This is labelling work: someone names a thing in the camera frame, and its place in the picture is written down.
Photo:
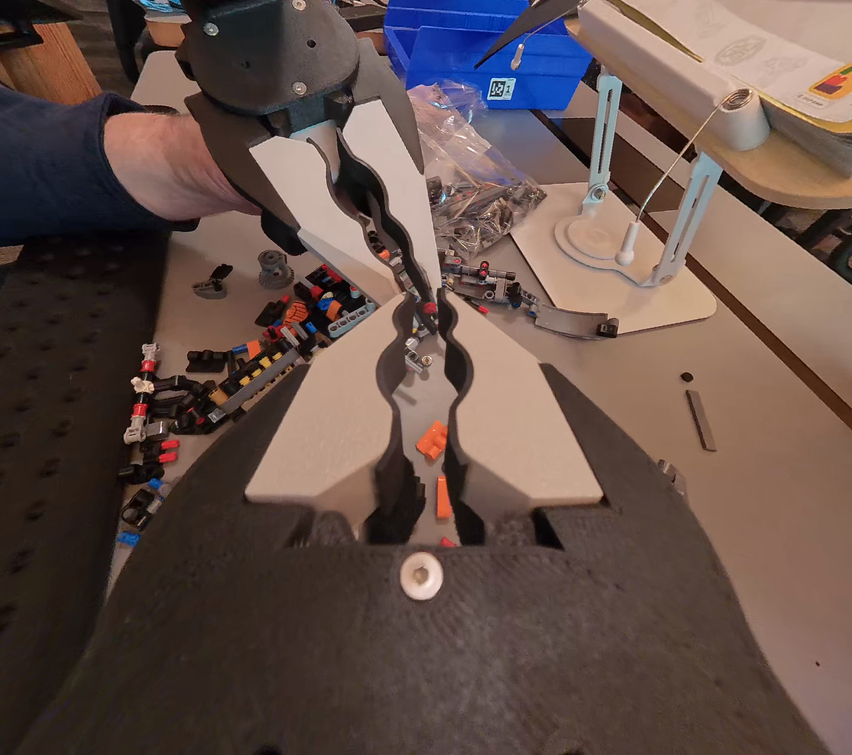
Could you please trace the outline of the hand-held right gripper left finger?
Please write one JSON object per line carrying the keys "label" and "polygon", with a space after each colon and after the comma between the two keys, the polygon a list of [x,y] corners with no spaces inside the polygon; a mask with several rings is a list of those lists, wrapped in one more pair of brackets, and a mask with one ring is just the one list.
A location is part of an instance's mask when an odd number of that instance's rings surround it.
{"label": "hand-held right gripper left finger", "polygon": [[400,294],[307,368],[245,497],[337,512],[375,543],[404,544],[424,508],[394,392],[406,376],[415,299]]}

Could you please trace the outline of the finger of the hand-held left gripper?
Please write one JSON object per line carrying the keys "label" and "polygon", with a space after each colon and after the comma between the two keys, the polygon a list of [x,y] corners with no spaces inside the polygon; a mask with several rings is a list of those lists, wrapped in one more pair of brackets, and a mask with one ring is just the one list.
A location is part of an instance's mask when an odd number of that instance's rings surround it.
{"label": "finger of the hand-held left gripper", "polygon": [[337,131],[340,162],[355,192],[367,201],[383,245],[432,306],[441,284],[418,126],[408,98],[354,104]]}
{"label": "finger of the hand-held left gripper", "polygon": [[250,155],[295,218],[307,249],[378,305],[399,296],[392,270],[373,253],[365,229],[336,201],[331,166],[313,141],[275,136]]}

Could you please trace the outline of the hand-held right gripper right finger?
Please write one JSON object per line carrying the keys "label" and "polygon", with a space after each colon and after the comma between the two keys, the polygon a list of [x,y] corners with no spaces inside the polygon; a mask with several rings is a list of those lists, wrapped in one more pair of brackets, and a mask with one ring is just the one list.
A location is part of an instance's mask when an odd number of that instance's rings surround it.
{"label": "hand-held right gripper right finger", "polygon": [[538,358],[456,294],[438,292],[449,411],[444,476],[462,545],[505,519],[600,505],[604,494]]}

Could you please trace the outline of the lego car chassis assembly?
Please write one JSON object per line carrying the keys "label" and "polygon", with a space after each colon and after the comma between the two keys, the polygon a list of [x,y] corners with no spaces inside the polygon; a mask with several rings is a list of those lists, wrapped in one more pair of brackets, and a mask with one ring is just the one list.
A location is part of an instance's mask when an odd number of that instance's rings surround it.
{"label": "lego car chassis assembly", "polygon": [[308,364],[336,339],[351,331],[377,307],[325,264],[295,281],[293,293],[270,302],[261,312],[261,335],[232,348],[234,363],[194,414],[202,430],[235,419],[245,404],[297,366]]}

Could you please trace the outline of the lego subassembly with curved panel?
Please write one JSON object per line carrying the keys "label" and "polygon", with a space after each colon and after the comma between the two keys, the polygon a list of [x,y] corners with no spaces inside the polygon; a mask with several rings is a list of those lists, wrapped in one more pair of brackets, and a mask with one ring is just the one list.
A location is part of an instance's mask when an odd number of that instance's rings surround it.
{"label": "lego subassembly with curved panel", "polygon": [[527,291],[511,271],[495,269],[490,261],[466,263],[460,254],[439,249],[442,285],[454,292],[482,314],[494,308],[525,312],[538,327],[548,332],[576,339],[616,338],[619,320],[606,313],[570,311],[543,303]]}

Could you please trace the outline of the person's left forearm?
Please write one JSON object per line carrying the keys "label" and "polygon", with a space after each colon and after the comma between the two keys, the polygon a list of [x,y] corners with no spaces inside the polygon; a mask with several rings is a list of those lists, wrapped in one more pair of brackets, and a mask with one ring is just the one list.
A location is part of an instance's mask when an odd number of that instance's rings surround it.
{"label": "person's left forearm", "polygon": [[114,93],[66,105],[1,89],[1,246],[97,231],[192,231],[124,189],[103,147],[107,120],[148,110]]}

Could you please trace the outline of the clear bag of lego pieces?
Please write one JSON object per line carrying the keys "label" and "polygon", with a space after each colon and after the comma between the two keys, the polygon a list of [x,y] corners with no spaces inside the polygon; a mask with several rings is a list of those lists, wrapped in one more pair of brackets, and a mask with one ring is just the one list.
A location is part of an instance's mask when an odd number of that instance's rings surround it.
{"label": "clear bag of lego pieces", "polygon": [[474,127],[479,90],[444,81],[407,91],[417,121],[436,243],[469,261],[520,225],[547,192]]}

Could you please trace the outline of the grey lego gear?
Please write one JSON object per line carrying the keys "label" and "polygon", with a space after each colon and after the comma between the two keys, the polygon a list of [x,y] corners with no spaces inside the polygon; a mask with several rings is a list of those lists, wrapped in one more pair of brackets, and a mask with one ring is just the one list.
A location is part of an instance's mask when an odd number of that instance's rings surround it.
{"label": "grey lego gear", "polygon": [[279,249],[265,249],[258,255],[258,283],[267,290],[282,290],[294,281],[287,256]]}

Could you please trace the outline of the person's left hand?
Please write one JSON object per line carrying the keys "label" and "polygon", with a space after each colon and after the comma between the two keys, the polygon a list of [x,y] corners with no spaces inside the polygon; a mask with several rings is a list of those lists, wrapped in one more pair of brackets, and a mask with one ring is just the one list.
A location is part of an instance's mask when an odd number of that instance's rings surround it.
{"label": "person's left hand", "polygon": [[189,115],[113,115],[105,122],[103,148],[125,191],[157,217],[190,221],[229,211],[261,215],[231,186]]}

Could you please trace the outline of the black power adapter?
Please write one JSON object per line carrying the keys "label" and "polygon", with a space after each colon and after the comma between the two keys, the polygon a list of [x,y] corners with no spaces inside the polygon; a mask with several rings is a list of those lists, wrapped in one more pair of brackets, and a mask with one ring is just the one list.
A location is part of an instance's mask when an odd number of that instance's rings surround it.
{"label": "black power adapter", "polygon": [[388,4],[383,0],[331,0],[337,12],[357,33],[381,30]]}

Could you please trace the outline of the white book stand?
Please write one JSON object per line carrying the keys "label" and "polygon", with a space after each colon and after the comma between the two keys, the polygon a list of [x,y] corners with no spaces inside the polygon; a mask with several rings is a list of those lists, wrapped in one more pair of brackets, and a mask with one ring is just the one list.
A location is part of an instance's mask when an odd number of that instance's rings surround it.
{"label": "white book stand", "polygon": [[[832,154],[850,134],[830,134],[785,113],[797,138],[771,127],[756,89],[688,55],[608,0],[579,0],[564,21],[601,65],[589,174],[551,183],[547,198],[513,233],[517,247],[553,306],[606,313],[619,334],[709,318],[716,299],[686,268],[723,171],[778,205],[850,210],[850,175]],[[694,143],[697,159],[674,158],[657,184],[678,172],[688,179],[665,242],[643,221],[655,189],[631,214],[608,181],[619,100],[629,87]]]}

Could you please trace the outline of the plain blue plastic bin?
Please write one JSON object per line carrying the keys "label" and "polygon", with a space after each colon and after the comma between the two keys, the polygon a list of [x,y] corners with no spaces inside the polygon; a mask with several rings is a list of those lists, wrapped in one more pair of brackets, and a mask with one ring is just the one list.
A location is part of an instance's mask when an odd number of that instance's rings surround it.
{"label": "plain blue plastic bin", "polygon": [[403,78],[421,28],[482,32],[495,41],[529,4],[529,0],[389,0],[383,25],[387,56]]}

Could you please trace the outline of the blue bin with tag label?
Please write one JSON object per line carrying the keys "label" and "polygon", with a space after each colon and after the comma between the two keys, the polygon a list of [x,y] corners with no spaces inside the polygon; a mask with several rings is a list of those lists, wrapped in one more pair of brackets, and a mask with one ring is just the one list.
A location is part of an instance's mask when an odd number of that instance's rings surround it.
{"label": "blue bin with tag label", "polygon": [[518,68],[515,44],[475,64],[497,40],[490,32],[421,27],[389,30],[388,45],[406,87],[447,82],[476,89],[492,110],[563,110],[591,63],[591,55],[566,33],[539,32],[528,39]]}

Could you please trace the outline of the black perforated mat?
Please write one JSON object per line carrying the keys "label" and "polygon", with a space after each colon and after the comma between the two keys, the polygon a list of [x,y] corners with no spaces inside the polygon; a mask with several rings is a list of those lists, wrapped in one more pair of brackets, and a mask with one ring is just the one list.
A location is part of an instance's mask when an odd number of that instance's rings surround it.
{"label": "black perforated mat", "polygon": [[130,380],[169,235],[30,240],[1,301],[1,752],[88,643],[112,560]]}

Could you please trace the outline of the orange lego bracket piece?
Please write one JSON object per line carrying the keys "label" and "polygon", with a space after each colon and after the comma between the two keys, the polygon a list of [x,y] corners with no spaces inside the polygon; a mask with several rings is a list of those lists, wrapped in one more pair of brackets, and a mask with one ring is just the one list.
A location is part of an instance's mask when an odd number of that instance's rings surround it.
{"label": "orange lego bracket piece", "polygon": [[416,443],[416,449],[429,461],[435,462],[446,448],[447,426],[435,420]]}

